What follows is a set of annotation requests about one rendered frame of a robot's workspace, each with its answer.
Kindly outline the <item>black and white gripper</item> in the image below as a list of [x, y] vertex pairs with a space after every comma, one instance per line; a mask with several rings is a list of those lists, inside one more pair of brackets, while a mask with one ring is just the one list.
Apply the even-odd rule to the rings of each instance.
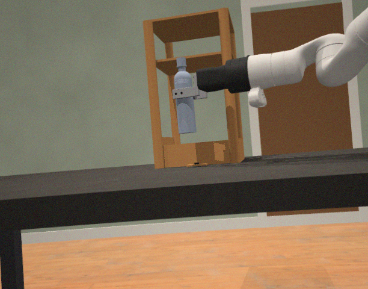
[[272, 54], [247, 55], [227, 60], [225, 65], [197, 69], [194, 87], [174, 89], [173, 99], [194, 97], [207, 98], [208, 92], [228, 89], [230, 93], [249, 92], [252, 107], [265, 107], [263, 89], [275, 87], [271, 67]]

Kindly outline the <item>light brown wooden shelving unit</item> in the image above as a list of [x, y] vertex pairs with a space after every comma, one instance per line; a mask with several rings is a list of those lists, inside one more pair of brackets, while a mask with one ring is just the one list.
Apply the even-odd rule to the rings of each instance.
[[[219, 67], [236, 58], [235, 32], [228, 7], [144, 20], [143, 29], [155, 169], [240, 163], [245, 157], [239, 93], [231, 94], [224, 89], [228, 140], [180, 144], [176, 100], [172, 92], [175, 74], [179, 72], [172, 42], [219, 36], [220, 33], [220, 52], [184, 56], [188, 73]], [[156, 60], [153, 33], [165, 43], [166, 59]], [[172, 137], [162, 137], [156, 68], [168, 78]]]

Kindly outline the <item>grey bottle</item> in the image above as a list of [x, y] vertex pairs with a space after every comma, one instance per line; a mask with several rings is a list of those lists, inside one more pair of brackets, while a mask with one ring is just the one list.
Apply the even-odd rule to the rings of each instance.
[[[192, 87], [191, 75], [186, 72], [186, 58], [176, 58], [178, 71], [174, 77], [174, 88]], [[195, 122], [194, 97], [176, 99], [179, 134], [197, 132]]]

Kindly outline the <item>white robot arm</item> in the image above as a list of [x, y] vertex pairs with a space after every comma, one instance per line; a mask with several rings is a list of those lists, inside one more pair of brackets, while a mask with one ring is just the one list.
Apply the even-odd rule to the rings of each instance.
[[305, 68], [313, 63], [322, 85], [337, 87], [353, 79], [368, 63], [368, 8], [349, 24], [345, 35], [327, 34], [295, 49], [272, 53], [275, 86], [300, 82]]

